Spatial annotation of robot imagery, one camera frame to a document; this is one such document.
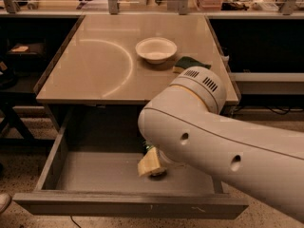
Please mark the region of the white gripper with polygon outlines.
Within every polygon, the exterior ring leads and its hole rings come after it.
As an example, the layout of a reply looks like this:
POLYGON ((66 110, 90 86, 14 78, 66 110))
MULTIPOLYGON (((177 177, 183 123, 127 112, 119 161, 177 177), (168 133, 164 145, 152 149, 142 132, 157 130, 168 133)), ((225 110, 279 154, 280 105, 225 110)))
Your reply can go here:
POLYGON ((166 168, 183 168, 185 164, 168 158, 155 147, 150 148, 138 163, 140 177, 162 175, 166 168))

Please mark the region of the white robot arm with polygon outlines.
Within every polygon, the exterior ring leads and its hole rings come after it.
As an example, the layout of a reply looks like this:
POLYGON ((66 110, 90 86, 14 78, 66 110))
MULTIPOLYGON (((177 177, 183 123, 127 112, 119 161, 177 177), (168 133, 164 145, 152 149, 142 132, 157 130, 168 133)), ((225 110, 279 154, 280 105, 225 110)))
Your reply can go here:
POLYGON ((226 89, 202 66, 182 72, 142 110, 142 136, 184 162, 304 220, 304 133, 221 116, 226 89))

